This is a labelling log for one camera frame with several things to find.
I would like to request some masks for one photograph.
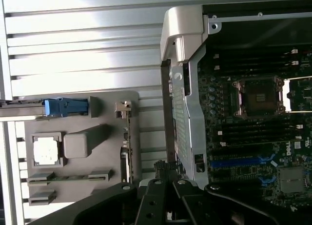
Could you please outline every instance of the blue plastic clip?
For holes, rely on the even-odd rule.
[[[268,184],[273,183],[276,180],[276,176],[273,176],[272,179],[263,179],[262,177],[259,177],[259,180],[262,182],[262,186],[266,187]]]
[[[56,98],[44,100],[45,115],[67,117],[71,113],[88,113],[88,100]]]
[[[262,158],[260,156],[258,156],[258,158],[260,159],[261,163],[260,164],[265,164],[268,161],[272,161],[274,158],[275,154],[272,154],[269,158]]]

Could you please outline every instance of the blue latch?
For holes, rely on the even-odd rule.
[[[67,117],[71,113],[88,114],[87,99],[56,98],[44,100],[45,115]]]

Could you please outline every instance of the screw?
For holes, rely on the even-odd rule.
[[[218,186],[218,185],[211,185],[210,188],[211,188],[212,190],[219,190],[219,189],[220,189],[220,186]]]
[[[178,184],[186,184],[186,181],[185,180],[179,180],[177,183]]]

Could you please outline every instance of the cpu socket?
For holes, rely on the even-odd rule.
[[[232,83],[237,89],[237,111],[234,116],[243,119],[261,118],[285,112],[282,87],[278,77],[242,79]]]

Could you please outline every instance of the black ram slot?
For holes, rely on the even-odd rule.
[[[219,61],[220,63],[237,63],[237,62],[246,62],[249,63],[250,61],[257,62],[257,63],[262,63],[262,62],[274,62],[274,61],[279,61],[279,62],[285,62],[285,61],[295,61],[298,60],[299,56],[298,54],[286,54],[286,55],[269,55],[269,56],[259,56],[259,55],[251,55],[248,57],[248,55],[242,55],[242,57],[224,57],[224,55],[220,55],[218,59],[215,59],[215,61]]]
[[[291,64],[291,61],[266,61],[258,63],[256,61],[249,61],[249,63],[243,62],[243,63],[231,63],[231,64],[220,64],[220,70],[247,70],[247,69],[254,69],[254,70],[260,70],[260,69],[267,69],[267,68],[273,68],[273,69],[279,69],[284,68],[287,66],[293,66]]]
[[[298,65],[284,65],[284,66],[260,66],[259,68],[255,66],[250,67],[220,67],[219,70],[214,71],[215,76],[238,76],[238,75],[272,75],[277,73],[285,73],[289,71],[294,71],[299,69],[300,67]]]
[[[298,50],[298,53],[304,53],[311,50],[310,45],[305,46],[285,46],[285,47],[265,47],[265,48],[248,48],[248,49],[236,49],[236,50],[221,50],[217,52],[219,56],[224,55],[226,57],[275,57],[283,56],[292,53],[293,50]]]
[[[227,123],[221,126],[222,130],[231,129],[250,129],[250,128],[265,128],[265,127],[296,127],[297,122],[291,120],[270,120],[263,122],[241,122],[241,123]]]
[[[227,146],[296,140],[302,132],[291,120],[223,124],[221,130],[216,141]]]

